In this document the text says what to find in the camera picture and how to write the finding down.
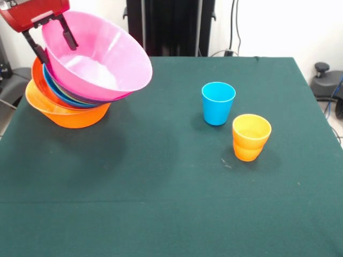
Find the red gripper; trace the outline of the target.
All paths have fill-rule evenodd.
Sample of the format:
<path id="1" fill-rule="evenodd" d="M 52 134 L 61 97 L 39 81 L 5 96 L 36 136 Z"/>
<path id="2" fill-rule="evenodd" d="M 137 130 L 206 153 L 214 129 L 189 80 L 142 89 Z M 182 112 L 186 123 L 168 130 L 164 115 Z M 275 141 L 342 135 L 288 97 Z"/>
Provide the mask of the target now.
<path id="1" fill-rule="evenodd" d="M 29 29 L 57 19 L 69 48 L 76 50 L 78 43 L 62 15 L 69 8 L 68 0 L 1 1 L 1 16 L 14 31 L 22 32 L 41 64 L 48 64 L 49 58 L 45 50 L 35 43 Z"/>

